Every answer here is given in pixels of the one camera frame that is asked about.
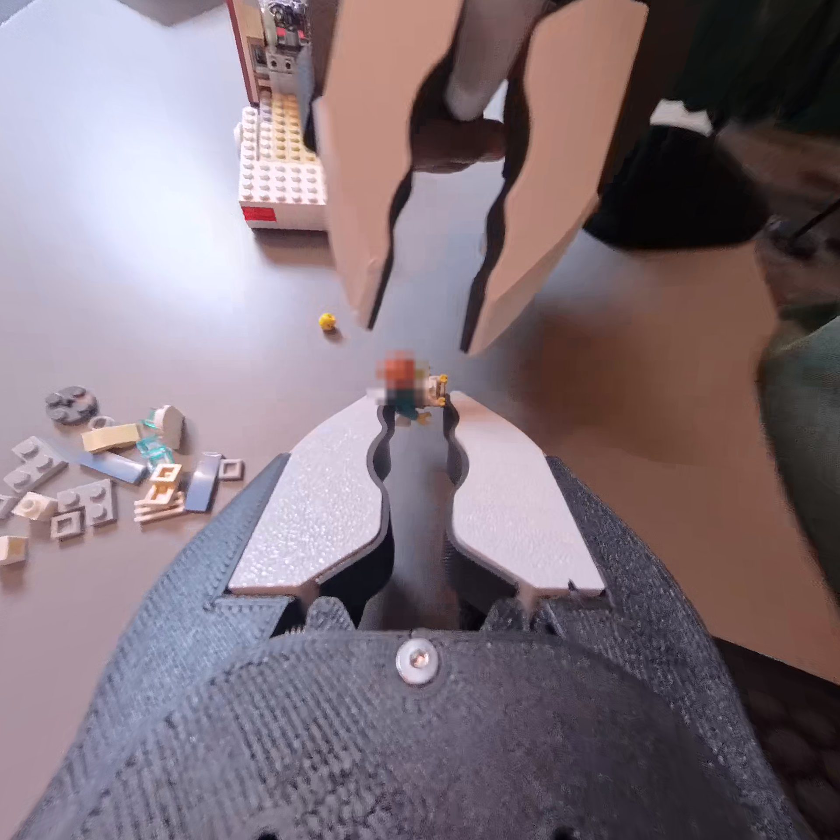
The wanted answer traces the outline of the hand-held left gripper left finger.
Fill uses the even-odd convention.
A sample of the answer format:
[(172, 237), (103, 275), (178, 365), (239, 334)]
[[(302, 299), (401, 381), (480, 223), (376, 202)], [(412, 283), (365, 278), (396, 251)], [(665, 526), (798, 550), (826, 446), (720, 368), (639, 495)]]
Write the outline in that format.
[(394, 566), (394, 411), (365, 395), (290, 452), (227, 588), (237, 595), (371, 599)]

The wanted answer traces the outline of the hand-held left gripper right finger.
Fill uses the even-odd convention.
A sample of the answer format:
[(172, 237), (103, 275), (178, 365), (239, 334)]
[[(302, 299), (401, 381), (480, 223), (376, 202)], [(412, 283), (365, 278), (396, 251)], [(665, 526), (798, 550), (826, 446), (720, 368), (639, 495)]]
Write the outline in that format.
[(453, 548), (521, 604), (601, 595), (606, 584), (541, 447), (463, 392), (449, 394), (446, 420)]

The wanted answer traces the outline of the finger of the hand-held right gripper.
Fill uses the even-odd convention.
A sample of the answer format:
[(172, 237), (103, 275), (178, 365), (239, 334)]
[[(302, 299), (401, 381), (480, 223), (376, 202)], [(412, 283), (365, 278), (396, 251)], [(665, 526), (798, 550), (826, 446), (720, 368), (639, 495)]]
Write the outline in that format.
[(464, 353), (516, 321), (594, 212), (647, 16), (642, 2), (579, 1), (532, 28), (508, 82), (506, 173), (469, 290)]
[(449, 52), (460, 10), (457, 1), (338, 3), (313, 115), (334, 265), (368, 330), (392, 270), (395, 220), (411, 193), (415, 99)]

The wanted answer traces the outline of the person's right hand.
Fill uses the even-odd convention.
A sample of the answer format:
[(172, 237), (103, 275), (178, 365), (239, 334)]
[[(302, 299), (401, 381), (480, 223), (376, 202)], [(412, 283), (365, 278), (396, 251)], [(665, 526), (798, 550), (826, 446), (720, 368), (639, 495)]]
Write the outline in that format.
[(476, 163), (503, 160), (506, 144), (504, 124), (496, 120), (429, 119), (412, 136), (413, 170), (433, 174), (462, 172)]

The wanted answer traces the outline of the white tan lego house model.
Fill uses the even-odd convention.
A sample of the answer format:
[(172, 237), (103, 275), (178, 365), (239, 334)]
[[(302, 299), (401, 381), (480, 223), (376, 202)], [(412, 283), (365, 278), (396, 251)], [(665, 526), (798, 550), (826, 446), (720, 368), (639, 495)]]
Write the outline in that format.
[(227, 1), (248, 103), (234, 131), (238, 202), (253, 229), (325, 232), (307, 2)]

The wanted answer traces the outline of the pile of small lego pieces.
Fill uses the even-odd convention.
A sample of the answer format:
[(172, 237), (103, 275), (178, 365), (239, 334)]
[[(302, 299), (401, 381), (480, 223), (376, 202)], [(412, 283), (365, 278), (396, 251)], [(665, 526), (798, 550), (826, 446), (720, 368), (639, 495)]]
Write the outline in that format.
[(131, 423), (99, 412), (88, 388), (70, 385), (45, 396), (45, 414), (58, 427), (78, 431), (79, 448), (60, 449), (37, 435), (12, 447), (16, 464), (2, 477), (2, 522), (42, 525), (57, 542), (119, 518), (117, 484), (140, 488), (132, 521), (144, 528), (186, 513), (208, 513), (217, 486), (245, 478), (245, 462), (206, 452), (192, 469), (182, 453), (186, 420), (172, 404)]

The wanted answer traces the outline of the person's torso green sweatshirt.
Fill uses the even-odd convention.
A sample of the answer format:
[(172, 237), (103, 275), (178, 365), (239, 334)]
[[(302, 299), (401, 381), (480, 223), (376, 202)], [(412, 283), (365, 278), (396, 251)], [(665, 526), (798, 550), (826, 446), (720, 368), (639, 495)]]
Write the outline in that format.
[(758, 372), (773, 456), (827, 583), (839, 592), (839, 306), (784, 308)]

